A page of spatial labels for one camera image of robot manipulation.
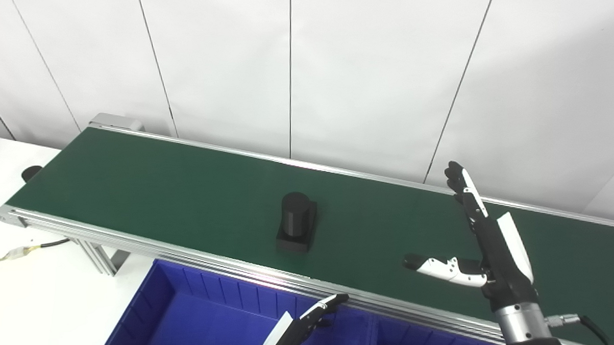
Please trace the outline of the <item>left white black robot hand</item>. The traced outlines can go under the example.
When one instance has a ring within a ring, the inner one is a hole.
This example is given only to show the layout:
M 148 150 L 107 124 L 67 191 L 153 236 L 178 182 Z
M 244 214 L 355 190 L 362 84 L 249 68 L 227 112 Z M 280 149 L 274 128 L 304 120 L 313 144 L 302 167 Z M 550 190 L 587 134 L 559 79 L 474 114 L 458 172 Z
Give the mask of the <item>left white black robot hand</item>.
M 285 312 L 262 345 L 301 345 L 312 331 L 321 326 L 326 314 L 337 311 L 338 306 L 346 303 L 349 298 L 348 294 L 330 295 L 314 303 L 297 318 Z

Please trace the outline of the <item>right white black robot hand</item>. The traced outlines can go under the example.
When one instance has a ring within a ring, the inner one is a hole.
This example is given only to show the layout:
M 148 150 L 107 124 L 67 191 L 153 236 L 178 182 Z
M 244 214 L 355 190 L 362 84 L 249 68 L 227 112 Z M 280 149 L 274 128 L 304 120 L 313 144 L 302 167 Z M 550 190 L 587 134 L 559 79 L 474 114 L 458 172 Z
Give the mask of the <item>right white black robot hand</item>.
M 505 212 L 498 218 L 490 216 L 468 170 L 456 161 L 449 161 L 445 176 L 454 199 L 463 208 L 481 259 L 409 253 L 404 255 L 402 266 L 457 285 L 480 288 L 493 312 L 507 306 L 538 303 L 530 259 L 512 215 Z

